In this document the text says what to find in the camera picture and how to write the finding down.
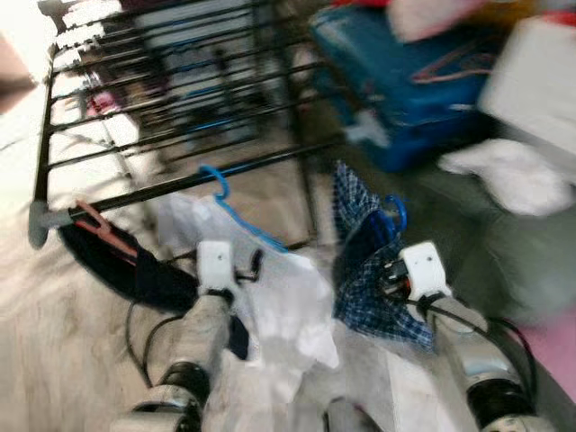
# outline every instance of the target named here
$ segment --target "pink surface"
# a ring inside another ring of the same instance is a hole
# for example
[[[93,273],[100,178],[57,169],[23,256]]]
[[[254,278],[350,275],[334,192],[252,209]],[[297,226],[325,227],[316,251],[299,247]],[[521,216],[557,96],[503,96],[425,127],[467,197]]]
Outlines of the pink surface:
[[[486,3],[488,0],[392,0],[388,17],[400,41],[414,42],[450,29]]]
[[[520,328],[535,357],[576,402],[576,308],[537,328]]]

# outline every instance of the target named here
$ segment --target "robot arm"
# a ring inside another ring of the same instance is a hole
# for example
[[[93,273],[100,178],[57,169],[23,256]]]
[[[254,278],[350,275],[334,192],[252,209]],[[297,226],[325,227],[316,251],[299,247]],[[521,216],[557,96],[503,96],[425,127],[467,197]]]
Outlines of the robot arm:
[[[200,295],[182,320],[182,334],[159,383],[111,432],[200,432],[203,408],[228,344],[230,307],[239,291],[230,243],[198,247]]]
[[[452,296],[432,242],[403,249],[400,260],[386,268],[391,282],[401,284],[404,278],[404,292],[411,301],[409,312],[417,320],[424,320],[435,333],[436,349],[446,355],[479,430],[553,431],[544,419],[536,416],[512,363],[483,336],[488,331],[486,319]],[[473,324],[476,329],[463,322]]]

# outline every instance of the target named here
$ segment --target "blue plaid shirt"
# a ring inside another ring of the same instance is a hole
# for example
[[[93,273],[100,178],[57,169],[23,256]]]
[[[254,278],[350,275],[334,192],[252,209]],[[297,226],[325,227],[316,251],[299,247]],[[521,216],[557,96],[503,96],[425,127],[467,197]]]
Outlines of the blue plaid shirt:
[[[374,216],[383,212],[378,195],[369,193],[356,173],[339,162],[334,175],[334,222],[343,245],[334,265],[338,286],[335,318],[369,336],[433,346],[428,326],[412,318],[406,306],[383,294],[384,264],[402,248],[400,236],[388,239]]]

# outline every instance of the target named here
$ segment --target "drying rack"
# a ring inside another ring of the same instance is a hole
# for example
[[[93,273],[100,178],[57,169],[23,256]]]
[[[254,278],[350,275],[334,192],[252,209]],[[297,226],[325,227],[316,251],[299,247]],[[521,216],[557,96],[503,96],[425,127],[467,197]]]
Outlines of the drying rack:
[[[226,3],[228,7],[222,7],[222,3]],[[194,9],[199,4],[210,6],[208,9],[200,8],[193,10],[193,13],[184,14],[186,7]],[[169,11],[176,11],[176,14],[171,15]],[[150,16],[156,16],[156,21],[150,23]],[[186,149],[186,143],[190,140],[227,136],[234,130],[245,131],[252,128],[253,131],[256,126],[250,123],[251,121],[280,112],[287,113],[292,148],[235,161],[220,166],[219,170],[224,176],[234,176],[295,158],[298,161],[301,185],[309,213],[309,238],[301,245],[315,239],[317,218],[311,173],[306,157],[340,144],[344,139],[339,134],[322,142],[309,143],[303,137],[299,105],[310,104],[329,95],[301,98],[293,77],[294,74],[323,68],[326,65],[323,60],[319,60],[303,66],[293,66],[290,50],[297,45],[310,42],[310,39],[306,35],[288,37],[284,25],[289,20],[290,18],[282,17],[276,2],[190,0],[115,13],[100,20],[68,26],[70,32],[88,29],[87,34],[95,24],[111,26],[112,30],[67,46],[58,47],[54,44],[51,48],[37,177],[30,207],[31,245],[34,248],[41,248],[50,229],[66,226],[86,217],[86,211],[79,207],[51,208],[49,175],[52,170],[81,164],[105,155],[115,155],[127,179],[132,182],[131,192],[90,204],[98,212],[106,212],[134,203],[144,203],[165,194],[211,182],[215,177],[206,172],[199,172],[140,187],[133,180],[127,164],[128,158],[150,151],[161,152],[174,146]],[[169,39],[168,43],[163,42],[166,38]],[[57,56],[73,50],[86,50],[88,47],[88,52],[91,54],[89,58],[82,57],[73,64],[63,67],[54,66],[53,60]],[[170,63],[175,56],[179,59],[186,58],[186,53],[190,52],[197,55],[199,47],[204,52],[208,50],[207,58],[181,61],[175,66]],[[275,67],[266,68],[267,59],[273,59]],[[106,79],[94,80],[95,70],[105,71]],[[52,87],[60,74],[84,76],[88,85],[65,94],[53,94]],[[174,79],[175,76],[180,78],[185,76],[185,80],[177,81]],[[236,103],[231,102],[257,94],[257,89],[270,81],[280,83],[276,92],[279,96],[274,103],[266,102],[259,106],[252,104],[237,108]],[[60,124],[54,124],[52,121],[52,105],[56,101],[76,98],[82,105],[86,104],[86,100],[90,100],[91,96],[103,91],[111,92],[122,99],[127,86],[135,84],[144,89],[143,93],[147,97],[144,102],[122,103],[121,108],[99,112],[96,115],[83,115],[76,121]],[[193,91],[182,91],[189,89],[190,86],[194,87]],[[193,114],[199,110],[215,114],[209,119],[198,120],[194,117],[191,120]],[[168,124],[168,126],[154,130],[144,138],[129,144],[116,145],[113,139],[109,138],[104,143],[105,148],[100,151],[58,162],[50,161],[50,140],[54,134],[89,122],[103,122],[119,114],[139,116],[146,124]],[[177,159],[239,146],[254,138],[255,134],[247,134],[217,145],[200,146],[185,152]]]

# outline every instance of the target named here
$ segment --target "laundry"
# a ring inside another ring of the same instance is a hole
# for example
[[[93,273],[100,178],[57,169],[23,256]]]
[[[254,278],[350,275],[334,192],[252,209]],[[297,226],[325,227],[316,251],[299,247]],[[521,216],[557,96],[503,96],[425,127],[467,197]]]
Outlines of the laundry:
[[[440,158],[438,165],[454,174],[477,175],[492,198],[509,212],[544,217],[574,203],[572,185],[526,144],[488,139]]]
[[[159,311],[183,314],[198,300],[198,280],[191,274],[161,261],[142,247],[131,234],[108,222],[114,237],[136,250],[136,257],[112,247],[86,222],[61,227],[60,238],[76,261],[126,300]],[[249,334],[238,317],[230,318],[229,350],[240,360],[248,357]]]
[[[334,317],[365,335],[411,342],[432,349],[430,329],[406,307],[383,294],[384,264],[402,249],[401,234],[385,224],[380,198],[340,162],[334,176],[334,220],[342,251],[334,264]]]
[[[240,223],[219,197],[172,193],[156,204],[160,241],[176,253],[203,240],[227,241],[239,269],[250,268],[255,251],[264,253],[260,277],[242,283],[246,295],[236,297],[234,308],[253,342],[248,358],[260,360],[255,367],[263,380],[267,377],[274,400],[290,402],[302,375],[316,362],[338,365],[331,333],[332,288],[308,258],[279,248],[262,231]]]
[[[221,372],[204,412],[202,431],[473,430],[469,423],[455,422],[454,409],[443,403],[435,379],[443,385],[450,382],[446,377],[432,376],[433,356],[409,344],[361,335],[338,321],[333,338],[338,367],[314,365],[290,404],[271,398],[269,380],[273,376],[224,352]],[[330,429],[326,429],[325,413],[330,415],[334,401],[353,404],[371,419],[372,425],[343,429],[333,418]],[[417,412],[414,403],[418,404]]]

